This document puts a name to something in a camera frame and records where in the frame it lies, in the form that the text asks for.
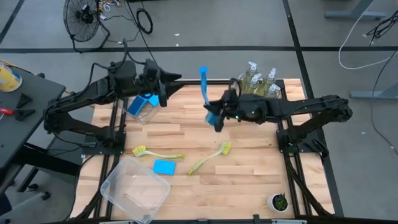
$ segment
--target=red tool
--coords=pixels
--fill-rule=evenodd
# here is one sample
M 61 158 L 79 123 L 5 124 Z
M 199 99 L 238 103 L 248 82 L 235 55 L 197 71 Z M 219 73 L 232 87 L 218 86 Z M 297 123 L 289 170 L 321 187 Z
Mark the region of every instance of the red tool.
M 14 111 L 11 110 L 11 109 L 7 109 L 7 108 L 0 108 L 0 113 L 8 114 L 8 115 L 13 115 L 13 114 L 14 114 Z

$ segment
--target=yellow container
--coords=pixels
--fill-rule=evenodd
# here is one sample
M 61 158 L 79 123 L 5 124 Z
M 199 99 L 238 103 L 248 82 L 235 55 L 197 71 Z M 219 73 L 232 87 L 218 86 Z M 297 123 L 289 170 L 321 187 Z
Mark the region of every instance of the yellow container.
M 3 62 L 0 62 L 0 91 L 11 92 L 18 89 L 22 84 L 22 77 Z

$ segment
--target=yellow brush head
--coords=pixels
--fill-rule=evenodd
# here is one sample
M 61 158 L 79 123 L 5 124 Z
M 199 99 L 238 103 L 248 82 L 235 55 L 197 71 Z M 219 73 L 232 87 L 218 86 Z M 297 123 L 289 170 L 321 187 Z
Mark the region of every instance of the yellow brush head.
M 147 148 L 145 146 L 138 146 L 136 147 L 132 153 L 134 153 L 134 155 L 137 155 L 140 152 L 145 152 L 147 150 Z
M 223 148 L 222 153 L 223 153 L 224 155 L 227 155 L 227 154 L 229 153 L 229 150 L 231 149 L 231 146 L 232 146 L 232 143 L 231 143 L 231 142 L 226 142 L 226 143 L 224 144 L 224 148 Z

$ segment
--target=plant pot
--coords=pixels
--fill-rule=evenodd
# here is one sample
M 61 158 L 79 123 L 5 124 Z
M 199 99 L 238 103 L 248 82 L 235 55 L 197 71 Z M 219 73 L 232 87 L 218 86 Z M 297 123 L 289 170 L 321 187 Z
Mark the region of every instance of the plant pot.
M 280 212 L 280 213 L 282 213 L 282 212 L 285 212 L 285 211 L 288 209 L 288 207 L 289 207 L 289 201 L 288 201 L 287 198 L 286 198 L 287 206 L 286 206 L 285 210 L 279 211 L 278 209 L 275 208 L 274 204 L 272 203 L 273 200 L 274 200 L 274 198 L 275 198 L 276 196 L 278 196 L 278 195 L 280 195 L 280 194 L 274 194 L 274 195 L 271 195 L 270 197 L 268 197 L 268 199 L 267 199 L 267 205 L 268 205 L 269 210 L 271 210 L 271 211 L 273 211 L 273 212 Z

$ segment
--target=green plant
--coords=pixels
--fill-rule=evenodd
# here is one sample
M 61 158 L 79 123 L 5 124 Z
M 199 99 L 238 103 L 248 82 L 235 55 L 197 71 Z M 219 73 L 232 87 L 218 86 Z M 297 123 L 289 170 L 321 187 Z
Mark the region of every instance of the green plant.
M 275 208 L 279 211 L 283 211 L 287 208 L 287 199 L 285 193 L 275 196 Z

